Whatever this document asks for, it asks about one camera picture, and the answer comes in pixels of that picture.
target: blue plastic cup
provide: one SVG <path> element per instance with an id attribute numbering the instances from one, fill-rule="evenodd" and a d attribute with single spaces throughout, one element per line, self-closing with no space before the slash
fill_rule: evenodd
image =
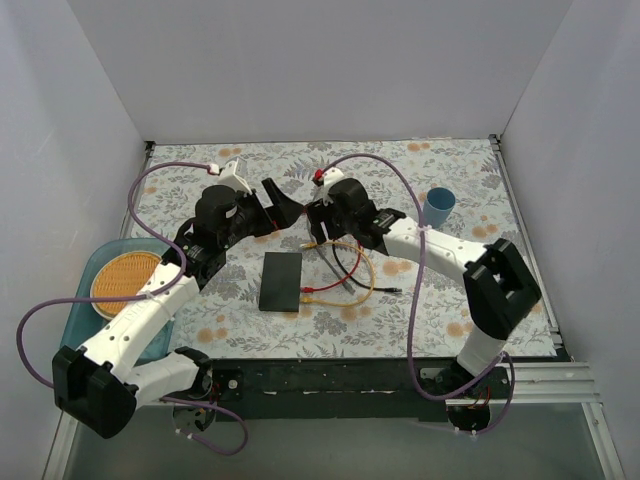
<path id="1" fill-rule="evenodd" d="M 456 196 L 448 188 L 436 187 L 429 190 L 422 206 L 425 225 L 440 227 L 447 220 L 455 204 Z"/>

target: black metal bar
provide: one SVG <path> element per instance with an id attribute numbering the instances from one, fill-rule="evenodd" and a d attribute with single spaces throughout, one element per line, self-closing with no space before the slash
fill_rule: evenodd
<path id="1" fill-rule="evenodd" d="M 435 375 L 450 359 L 416 359 L 416 375 Z M 406 359 L 214 360 L 218 404 L 245 419 L 417 418 L 445 422 L 444 402 L 415 392 Z M 492 398 L 506 398 L 506 371 L 494 369 Z M 227 420 L 218 416 L 216 420 Z"/>

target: white wall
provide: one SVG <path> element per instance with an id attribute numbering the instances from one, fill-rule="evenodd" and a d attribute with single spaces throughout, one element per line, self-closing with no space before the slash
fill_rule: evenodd
<path id="1" fill-rule="evenodd" d="M 486 137 L 571 0 L 69 0 L 147 140 Z"/>
<path id="2" fill-rule="evenodd" d="M 59 411 L 19 363 L 36 302 L 75 294 L 89 255 L 117 238 L 143 143 L 64 0 L 0 2 L 0 477 L 40 478 Z M 68 308 L 27 326 L 51 376 Z"/>
<path id="3" fill-rule="evenodd" d="M 575 0 L 504 135 L 570 351 L 640 478 L 640 0 Z"/>

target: black wire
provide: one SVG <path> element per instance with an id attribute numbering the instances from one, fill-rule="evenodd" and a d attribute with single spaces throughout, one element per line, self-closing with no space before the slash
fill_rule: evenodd
<path id="1" fill-rule="evenodd" d="M 333 258 L 336 259 L 336 263 L 338 264 L 338 267 L 340 267 L 340 270 L 342 270 L 345 275 L 349 275 L 349 271 L 345 268 L 345 266 L 342 264 L 342 262 L 338 258 L 338 250 L 336 249 L 336 245 L 335 244 L 331 245 L 331 250 L 333 250 Z M 355 283 L 360 288 L 364 288 L 366 290 L 369 290 L 371 288 L 371 285 L 367 285 L 365 283 L 362 283 L 361 281 L 353 278 L 353 276 L 351 276 L 349 278 L 349 280 L 351 280 L 353 283 Z M 373 290 L 375 292 L 402 293 L 402 289 L 401 288 L 396 288 L 396 287 L 375 287 Z"/>

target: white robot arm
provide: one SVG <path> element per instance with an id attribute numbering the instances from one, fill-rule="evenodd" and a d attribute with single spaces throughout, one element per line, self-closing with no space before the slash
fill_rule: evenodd
<path id="1" fill-rule="evenodd" d="M 393 209 L 378 210 L 364 187 L 340 170 L 332 168 L 316 176 L 320 195 L 306 206 L 286 197 L 271 179 L 264 180 L 273 203 L 267 208 L 241 177 L 241 170 L 235 160 L 225 165 L 218 184 L 203 191 L 195 217 L 179 229 L 174 242 L 185 252 L 187 266 L 175 286 L 129 304 L 77 350 L 63 347 L 54 357 L 56 404 L 104 438 L 124 428 L 142 405 L 172 392 L 198 395 L 210 387 L 211 360 L 191 348 L 179 348 L 147 365 L 134 365 L 175 312 L 224 266 L 226 251 L 241 239 L 288 228 L 306 209 L 318 243 L 351 234 L 365 248 L 419 261 L 416 222 Z M 453 364 L 454 374 L 445 382 L 444 388 L 451 391 L 491 363 L 540 299 L 540 290 L 506 240 L 487 246 L 430 229 L 425 239 L 428 267 L 465 286 L 475 323 Z M 176 252 L 168 250 L 139 294 L 175 278 L 179 262 Z"/>

